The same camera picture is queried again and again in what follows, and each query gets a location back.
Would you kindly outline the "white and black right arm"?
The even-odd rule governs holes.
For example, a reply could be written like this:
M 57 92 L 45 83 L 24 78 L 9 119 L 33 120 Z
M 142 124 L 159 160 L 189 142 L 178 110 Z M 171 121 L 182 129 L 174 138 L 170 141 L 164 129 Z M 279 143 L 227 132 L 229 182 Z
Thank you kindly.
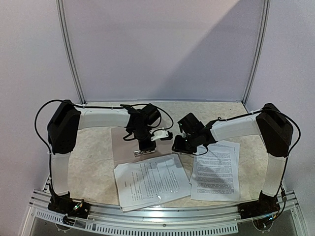
M 172 150 L 184 154 L 197 154 L 198 147 L 227 141 L 239 141 L 241 161 L 257 157 L 267 166 L 261 193 L 263 197 L 254 204 L 258 214 L 270 210 L 278 195 L 292 149 L 298 143 L 294 133 L 300 137 L 296 122 L 282 113 L 274 104 L 266 103 L 263 108 L 232 118 L 216 118 L 203 124 L 193 113 L 178 121 L 180 134 L 174 139 Z

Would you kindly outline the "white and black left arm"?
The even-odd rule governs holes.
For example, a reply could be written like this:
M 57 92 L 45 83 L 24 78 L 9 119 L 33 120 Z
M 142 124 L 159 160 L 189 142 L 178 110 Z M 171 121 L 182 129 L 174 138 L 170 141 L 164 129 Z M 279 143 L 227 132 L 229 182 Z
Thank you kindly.
M 70 213 L 73 209 L 69 194 L 68 179 L 71 156 L 83 150 L 83 139 L 88 139 L 92 147 L 107 145 L 111 138 L 97 141 L 109 134 L 110 129 L 125 129 L 127 141 L 138 141 L 141 151 L 156 148 L 151 141 L 150 131 L 161 122 L 161 113 L 152 104 L 136 108 L 134 105 L 118 107 L 84 106 L 74 104 L 70 100 L 60 100 L 59 106 L 47 125 L 48 144 L 51 152 L 50 175 L 51 191 L 57 195 L 53 203 L 62 213 Z

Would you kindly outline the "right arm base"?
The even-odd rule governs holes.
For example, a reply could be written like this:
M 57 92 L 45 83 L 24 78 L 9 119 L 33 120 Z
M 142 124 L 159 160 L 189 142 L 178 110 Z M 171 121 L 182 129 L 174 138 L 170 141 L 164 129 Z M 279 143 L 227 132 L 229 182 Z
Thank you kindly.
M 285 205 L 286 202 L 281 208 L 276 195 L 268 196 L 261 191 L 257 200 L 238 204 L 237 208 L 241 219 L 266 216 L 268 221 L 274 221 L 283 213 Z

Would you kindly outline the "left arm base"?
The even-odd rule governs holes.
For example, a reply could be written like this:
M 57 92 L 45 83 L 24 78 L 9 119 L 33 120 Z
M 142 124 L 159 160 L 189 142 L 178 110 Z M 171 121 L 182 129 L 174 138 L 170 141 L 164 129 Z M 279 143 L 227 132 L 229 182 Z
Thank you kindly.
M 85 200 L 71 198 L 70 192 L 62 196 L 53 193 L 48 204 L 48 210 L 50 211 L 82 219 L 88 218 L 90 208 L 91 205 Z

